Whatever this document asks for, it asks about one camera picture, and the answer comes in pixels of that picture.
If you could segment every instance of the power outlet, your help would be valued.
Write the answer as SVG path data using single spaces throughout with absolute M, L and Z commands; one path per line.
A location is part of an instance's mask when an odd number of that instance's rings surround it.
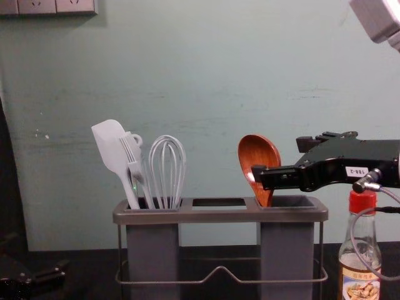
M 19 14 L 55 14 L 56 0 L 18 0 Z
M 0 16 L 18 14 L 17 0 L 0 0 Z
M 95 0 L 56 0 L 57 13 L 96 14 Z

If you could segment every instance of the gray container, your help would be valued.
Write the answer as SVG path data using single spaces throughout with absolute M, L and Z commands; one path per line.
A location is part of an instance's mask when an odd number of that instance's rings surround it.
M 274 196 L 272 207 L 261 207 L 253 197 L 244 197 L 184 198 L 177 211 L 128 208 L 126 201 L 119 203 L 113 219 L 119 232 L 126 226 L 131 282 L 123 284 L 131 285 L 131 300 L 179 300 L 181 284 L 204 282 L 203 278 L 179 281 L 179 223 L 260 223 L 260 278 L 242 281 L 231 277 L 238 284 L 259 284 L 261 300 L 311 300 L 312 282 L 323 281 L 313 280 L 314 223 L 319 222 L 322 229 L 328 209 L 315 197 Z

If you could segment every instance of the wooden spoon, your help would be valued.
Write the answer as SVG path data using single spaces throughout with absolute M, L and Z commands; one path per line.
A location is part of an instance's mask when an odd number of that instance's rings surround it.
M 256 164 L 279 167 L 281 165 L 281 157 L 275 145 L 262 135 L 250 134 L 240 140 L 237 154 L 244 177 L 246 177 L 254 191 L 257 201 L 261 206 L 271 206 L 273 191 L 265 191 L 263 184 L 254 180 L 251 167 Z

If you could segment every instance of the white fork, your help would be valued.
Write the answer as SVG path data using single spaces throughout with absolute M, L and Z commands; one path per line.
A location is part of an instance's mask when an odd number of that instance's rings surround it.
M 141 185 L 148 208 L 155 209 L 153 198 L 149 192 L 147 177 L 146 174 L 143 172 L 143 168 L 141 165 L 141 157 L 136 157 L 132 149 L 132 147 L 135 146 L 135 144 L 133 143 L 136 143 L 137 141 L 131 141 L 131 139 L 134 139 L 133 135 L 120 137 L 120 141 L 124 146 L 124 150 L 126 152 L 127 166 L 131 172 L 132 178 L 136 179 Z

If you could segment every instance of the white silicone spatula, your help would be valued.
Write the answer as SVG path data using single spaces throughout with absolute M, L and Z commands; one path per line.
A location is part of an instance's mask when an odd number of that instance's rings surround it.
M 125 135 L 124 128 L 115 120 L 107 120 L 92 126 L 92 132 L 103 163 L 120 178 L 129 206 L 131 209 L 140 209 L 138 198 L 129 181 L 125 151 L 119 140 Z

